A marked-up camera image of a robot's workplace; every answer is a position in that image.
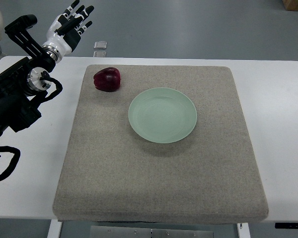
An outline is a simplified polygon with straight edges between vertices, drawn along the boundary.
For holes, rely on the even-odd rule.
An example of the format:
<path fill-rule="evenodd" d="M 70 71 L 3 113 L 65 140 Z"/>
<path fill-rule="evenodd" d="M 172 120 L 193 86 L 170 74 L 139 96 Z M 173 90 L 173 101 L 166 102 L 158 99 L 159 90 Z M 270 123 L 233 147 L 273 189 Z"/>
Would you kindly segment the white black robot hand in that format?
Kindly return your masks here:
<path fill-rule="evenodd" d="M 79 5 L 75 0 L 53 21 L 42 48 L 56 63 L 76 49 L 81 36 L 92 25 L 87 18 L 93 11 L 94 6 Z"/>

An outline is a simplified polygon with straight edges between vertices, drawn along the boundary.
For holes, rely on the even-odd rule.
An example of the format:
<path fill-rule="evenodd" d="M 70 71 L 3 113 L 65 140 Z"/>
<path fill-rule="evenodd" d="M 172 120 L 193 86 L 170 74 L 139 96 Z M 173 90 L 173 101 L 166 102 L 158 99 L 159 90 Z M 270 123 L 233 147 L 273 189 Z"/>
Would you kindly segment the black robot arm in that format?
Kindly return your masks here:
<path fill-rule="evenodd" d="M 5 33 L 28 56 L 0 73 L 0 137 L 8 127 L 14 132 L 30 127 L 41 117 L 39 106 L 63 89 L 59 81 L 49 76 L 57 58 L 44 50 L 27 31 L 36 23 L 36 16 L 29 14 L 5 27 Z"/>

